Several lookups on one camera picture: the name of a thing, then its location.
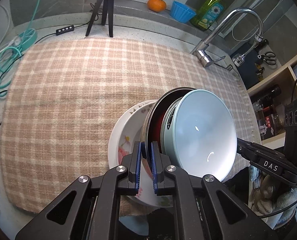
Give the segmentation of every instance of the soap bottle label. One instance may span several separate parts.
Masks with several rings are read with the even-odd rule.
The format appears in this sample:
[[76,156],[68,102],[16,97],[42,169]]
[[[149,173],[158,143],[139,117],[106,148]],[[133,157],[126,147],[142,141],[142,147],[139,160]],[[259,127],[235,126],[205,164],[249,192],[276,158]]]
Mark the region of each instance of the soap bottle label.
[[218,2],[213,4],[212,7],[207,11],[207,13],[204,14],[198,24],[203,28],[208,29],[223,9],[223,5],[219,4]]

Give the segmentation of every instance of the blue gripper pad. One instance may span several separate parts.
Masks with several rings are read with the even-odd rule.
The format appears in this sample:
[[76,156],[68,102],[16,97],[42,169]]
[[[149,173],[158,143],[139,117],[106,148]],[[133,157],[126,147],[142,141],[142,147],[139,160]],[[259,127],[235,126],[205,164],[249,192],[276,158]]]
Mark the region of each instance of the blue gripper pad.
[[135,169],[135,190],[138,192],[140,188],[140,173],[141,173],[141,143],[137,150],[136,169]]
[[157,173],[156,173],[156,163],[155,163],[155,155],[154,155],[154,148],[153,148],[153,142],[151,142],[151,160],[152,160],[152,175],[153,175],[153,188],[154,193],[157,193]]

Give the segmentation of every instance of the scissors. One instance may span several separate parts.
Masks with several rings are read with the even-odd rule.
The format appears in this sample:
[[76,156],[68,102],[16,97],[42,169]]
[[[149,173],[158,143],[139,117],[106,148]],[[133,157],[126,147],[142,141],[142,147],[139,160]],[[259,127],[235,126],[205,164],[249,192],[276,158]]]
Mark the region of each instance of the scissors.
[[268,65],[276,65],[276,60],[273,59],[276,57],[276,54],[272,51],[268,51],[264,53],[264,55],[257,55],[257,57],[261,60],[263,60]]

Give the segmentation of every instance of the dish soap bottle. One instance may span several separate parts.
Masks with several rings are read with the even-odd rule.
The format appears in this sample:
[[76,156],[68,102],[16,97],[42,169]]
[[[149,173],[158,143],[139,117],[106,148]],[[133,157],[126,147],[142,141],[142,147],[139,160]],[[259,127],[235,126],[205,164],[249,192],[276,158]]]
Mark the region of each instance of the dish soap bottle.
[[224,10],[223,0],[206,0],[196,15],[190,20],[191,24],[202,31],[207,30]]

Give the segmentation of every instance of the blue silicone cup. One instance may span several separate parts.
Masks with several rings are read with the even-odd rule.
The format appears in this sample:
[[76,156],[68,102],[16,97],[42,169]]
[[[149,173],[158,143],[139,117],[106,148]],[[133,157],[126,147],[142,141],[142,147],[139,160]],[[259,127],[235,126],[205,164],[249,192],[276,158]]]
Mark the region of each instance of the blue silicone cup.
[[172,9],[170,10],[170,15],[175,20],[181,23],[186,23],[196,15],[196,12],[184,4],[174,1]]

